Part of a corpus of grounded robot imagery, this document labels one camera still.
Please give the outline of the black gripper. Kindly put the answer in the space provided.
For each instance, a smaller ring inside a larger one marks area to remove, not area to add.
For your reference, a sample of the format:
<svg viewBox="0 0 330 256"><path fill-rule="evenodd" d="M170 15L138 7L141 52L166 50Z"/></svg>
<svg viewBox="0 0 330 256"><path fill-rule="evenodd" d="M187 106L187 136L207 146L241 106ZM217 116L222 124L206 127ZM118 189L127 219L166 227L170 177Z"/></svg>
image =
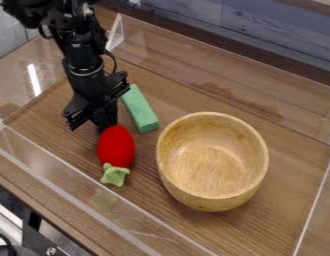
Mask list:
<svg viewBox="0 0 330 256"><path fill-rule="evenodd" d="M87 121L98 126L98 131L118 124L118 100L130 90L129 73L119 71L107 75L103 68L91 73L78 73L66 67L74 96L64 108L63 117L71 130Z"/></svg>

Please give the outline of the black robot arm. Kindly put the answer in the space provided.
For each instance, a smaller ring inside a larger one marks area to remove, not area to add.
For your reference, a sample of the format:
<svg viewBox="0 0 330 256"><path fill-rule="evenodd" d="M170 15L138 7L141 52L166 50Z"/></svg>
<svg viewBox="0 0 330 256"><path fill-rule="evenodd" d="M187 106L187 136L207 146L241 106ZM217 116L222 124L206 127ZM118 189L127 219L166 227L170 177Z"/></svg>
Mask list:
<svg viewBox="0 0 330 256"><path fill-rule="evenodd" d="M63 110L71 129L92 122L99 129L118 124L118 100L130 90L129 73L105 70L109 37L95 14L99 0L0 0L4 12L28 29L52 39L74 95Z"/></svg>

